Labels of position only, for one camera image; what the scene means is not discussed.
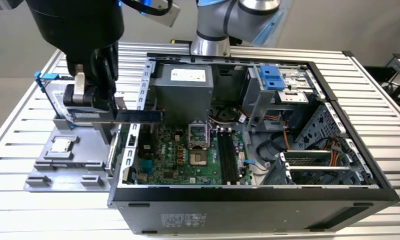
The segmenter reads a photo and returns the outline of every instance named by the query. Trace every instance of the orange wire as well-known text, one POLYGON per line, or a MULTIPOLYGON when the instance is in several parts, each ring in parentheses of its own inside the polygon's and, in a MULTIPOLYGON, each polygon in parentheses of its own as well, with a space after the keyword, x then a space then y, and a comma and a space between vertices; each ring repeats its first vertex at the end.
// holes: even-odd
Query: orange wire
POLYGON ((333 150, 330 150, 330 162, 327 164, 329 167, 333 165, 333 150))
POLYGON ((287 134, 286 134, 286 124, 287 121, 283 122, 283 127, 282 127, 282 137, 283 137, 283 146, 286 150, 290 150, 289 142, 287 142, 287 134))

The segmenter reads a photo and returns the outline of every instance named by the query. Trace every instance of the side panel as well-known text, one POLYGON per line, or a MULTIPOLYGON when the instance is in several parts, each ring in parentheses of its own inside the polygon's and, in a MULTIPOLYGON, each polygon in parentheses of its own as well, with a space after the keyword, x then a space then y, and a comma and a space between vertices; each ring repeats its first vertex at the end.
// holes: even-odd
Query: side panel
POLYGON ((114 204, 134 234, 239 234, 306 232, 323 225, 329 226, 325 231, 331 232, 373 214, 387 202, 158 201, 129 204, 122 201, 114 204))

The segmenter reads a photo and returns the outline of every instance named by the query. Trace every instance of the green circuit board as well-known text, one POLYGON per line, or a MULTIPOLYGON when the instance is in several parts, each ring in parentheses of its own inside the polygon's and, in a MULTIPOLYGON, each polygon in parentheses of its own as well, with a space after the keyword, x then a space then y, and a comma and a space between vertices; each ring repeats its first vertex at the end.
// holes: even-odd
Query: green circuit board
MULTIPOLYGON (((231 140, 235 148, 242 144, 242 137, 239 132, 231 134, 231 140)), ((147 175, 146 180, 137 180, 138 184, 147 185, 221 185, 221 164, 218 154, 218 141, 215 133, 209 134, 209 147, 205 151, 187 149, 187 129, 174 129, 161 127, 157 135, 155 154, 151 160, 151 173, 147 175), (205 154, 205 161, 190 162, 190 156, 194 154, 205 154)), ((246 155, 243 148, 237 149, 246 155)), ((234 160, 238 165, 238 153, 234 150, 234 160)), ((245 176, 239 178, 241 185, 250 184, 249 167, 245 166, 245 176)))

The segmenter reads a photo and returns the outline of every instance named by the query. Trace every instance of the blue tab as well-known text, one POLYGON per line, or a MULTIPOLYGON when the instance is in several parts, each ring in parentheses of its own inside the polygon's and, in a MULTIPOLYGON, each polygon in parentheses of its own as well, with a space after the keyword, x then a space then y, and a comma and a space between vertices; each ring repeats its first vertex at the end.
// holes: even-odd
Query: blue tab
POLYGON ((255 161, 246 160, 246 159, 242 159, 242 162, 246 163, 246 164, 255 164, 255 161))
POLYGON ((55 80, 59 78, 59 75, 57 73, 46 73, 42 75, 42 80, 55 80))
POLYGON ((285 83, 279 77, 279 72, 275 66, 259 65, 258 75, 263 82, 263 88, 266 90, 282 90, 285 89, 285 83))
POLYGON ((41 76, 41 72, 39 72, 39 71, 35 71, 34 74, 33 74, 33 77, 34 77, 35 79, 38 79, 39 76, 41 76))

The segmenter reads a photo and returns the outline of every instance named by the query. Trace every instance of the blue drive latch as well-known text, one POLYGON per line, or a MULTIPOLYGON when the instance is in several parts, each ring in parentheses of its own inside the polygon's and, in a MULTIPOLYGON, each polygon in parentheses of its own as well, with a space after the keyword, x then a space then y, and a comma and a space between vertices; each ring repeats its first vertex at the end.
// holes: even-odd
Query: blue drive latch
POLYGON ((279 72, 275 66, 259 65, 258 76, 263 82, 263 88, 266 90, 285 89, 286 86, 281 79, 279 72))

